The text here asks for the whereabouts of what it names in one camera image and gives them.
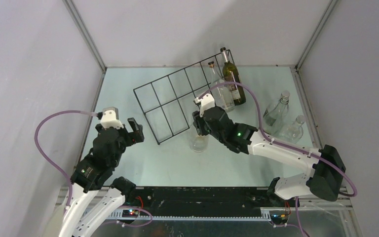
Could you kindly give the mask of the clear bottle black cork stopper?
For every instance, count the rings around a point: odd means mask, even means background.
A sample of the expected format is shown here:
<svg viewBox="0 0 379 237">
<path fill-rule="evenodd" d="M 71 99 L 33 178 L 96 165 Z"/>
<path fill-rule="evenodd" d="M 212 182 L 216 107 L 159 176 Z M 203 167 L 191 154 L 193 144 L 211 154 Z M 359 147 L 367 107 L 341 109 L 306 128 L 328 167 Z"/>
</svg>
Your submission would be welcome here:
<svg viewBox="0 0 379 237">
<path fill-rule="evenodd" d="M 198 135 L 196 130 L 190 130 L 189 147 L 194 152 L 203 152 L 207 149 L 209 142 L 208 136 Z"/>
</svg>

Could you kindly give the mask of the clear bottle silver cap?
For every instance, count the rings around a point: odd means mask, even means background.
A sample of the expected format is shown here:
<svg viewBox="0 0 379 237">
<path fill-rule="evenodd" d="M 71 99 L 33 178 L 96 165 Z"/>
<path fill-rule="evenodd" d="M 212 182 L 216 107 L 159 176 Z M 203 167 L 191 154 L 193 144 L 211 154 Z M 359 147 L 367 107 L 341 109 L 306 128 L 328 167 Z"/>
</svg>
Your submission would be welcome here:
<svg viewBox="0 0 379 237">
<path fill-rule="evenodd" d="M 287 123 L 281 127 L 277 137 L 290 143 L 297 143 L 303 136 L 304 123 L 305 116 L 298 115 L 292 123 Z"/>
</svg>

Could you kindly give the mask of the clear bottle brown stopper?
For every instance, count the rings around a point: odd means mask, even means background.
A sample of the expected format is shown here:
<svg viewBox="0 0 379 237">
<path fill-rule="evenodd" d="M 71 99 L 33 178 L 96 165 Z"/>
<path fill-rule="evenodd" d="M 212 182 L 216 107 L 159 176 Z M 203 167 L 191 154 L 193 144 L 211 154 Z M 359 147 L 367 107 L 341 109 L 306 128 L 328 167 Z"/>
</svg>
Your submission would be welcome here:
<svg viewBox="0 0 379 237">
<path fill-rule="evenodd" d="M 215 86 L 215 85 L 225 82 L 221 78 L 217 68 L 215 67 L 214 61 L 209 62 L 208 66 L 209 66 L 209 81 L 211 83 L 211 86 Z M 226 112 L 231 112 L 234 109 L 235 105 L 233 102 L 233 97 L 231 95 L 231 92 L 227 84 L 221 85 L 212 89 L 211 94 L 214 97 L 215 104 L 218 107 L 221 107 Z"/>
</svg>

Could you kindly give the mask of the clear bottle dark label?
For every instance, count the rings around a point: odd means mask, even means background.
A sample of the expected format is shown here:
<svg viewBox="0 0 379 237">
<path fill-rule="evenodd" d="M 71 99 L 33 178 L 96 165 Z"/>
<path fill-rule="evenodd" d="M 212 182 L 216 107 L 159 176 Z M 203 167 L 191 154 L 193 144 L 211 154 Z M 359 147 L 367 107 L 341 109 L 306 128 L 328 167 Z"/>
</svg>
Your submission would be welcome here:
<svg viewBox="0 0 379 237">
<path fill-rule="evenodd" d="M 281 95 L 280 95 L 280 102 L 284 104 L 289 103 L 289 97 L 290 97 L 290 92 L 287 90 L 284 90 Z"/>
</svg>

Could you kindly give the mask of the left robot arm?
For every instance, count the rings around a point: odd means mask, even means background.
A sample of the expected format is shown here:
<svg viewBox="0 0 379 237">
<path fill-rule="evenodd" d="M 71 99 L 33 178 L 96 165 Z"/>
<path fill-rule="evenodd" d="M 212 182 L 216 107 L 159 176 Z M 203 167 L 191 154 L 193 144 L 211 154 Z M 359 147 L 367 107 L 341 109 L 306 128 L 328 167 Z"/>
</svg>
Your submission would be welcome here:
<svg viewBox="0 0 379 237">
<path fill-rule="evenodd" d="M 101 121 L 96 125 L 97 137 L 85 158 L 79 162 L 71 176 L 71 203 L 63 217 L 60 237 L 91 235 L 116 208 L 132 205 L 136 199 L 136 185 L 124 177 L 114 179 L 106 195 L 90 212 L 83 215 L 104 183 L 113 175 L 127 147 L 144 141 L 143 126 L 134 118 L 127 120 L 132 128 L 128 132 L 120 121 Z"/>
</svg>

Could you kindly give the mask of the tall clear bottle black label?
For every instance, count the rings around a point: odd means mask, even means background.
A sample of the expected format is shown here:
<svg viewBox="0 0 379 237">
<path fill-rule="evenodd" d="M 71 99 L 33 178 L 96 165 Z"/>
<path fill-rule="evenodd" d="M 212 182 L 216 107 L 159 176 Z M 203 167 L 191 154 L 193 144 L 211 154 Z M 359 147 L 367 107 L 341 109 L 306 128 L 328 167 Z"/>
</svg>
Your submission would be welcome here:
<svg viewBox="0 0 379 237">
<path fill-rule="evenodd" d="M 272 135 L 279 130 L 288 111 L 289 97 L 281 96 L 276 103 L 269 104 L 263 114 L 264 131 Z"/>
</svg>

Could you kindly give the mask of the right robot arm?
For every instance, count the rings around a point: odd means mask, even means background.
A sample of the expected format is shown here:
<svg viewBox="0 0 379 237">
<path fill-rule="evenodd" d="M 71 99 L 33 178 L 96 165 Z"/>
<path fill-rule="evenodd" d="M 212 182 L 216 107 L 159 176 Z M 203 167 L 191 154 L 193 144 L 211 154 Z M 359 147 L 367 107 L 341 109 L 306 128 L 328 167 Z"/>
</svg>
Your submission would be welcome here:
<svg viewBox="0 0 379 237">
<path fill-rule="evenodd" d="M 271 205 L 281 206 L 288 199 L 307 195 L 336 201 L 341 194 L 346 167 L 335 147 L 308 149 L 283 143 L 264 136 L 256 127 L 234 123 L 220 107 L 203 113 L 195 111 L 192 117 L 199 135 L 214 137 L 236 154 L 266 157 L 302 171 L 299 175 L 272 180 L 267 193 Z"/>
</svg>

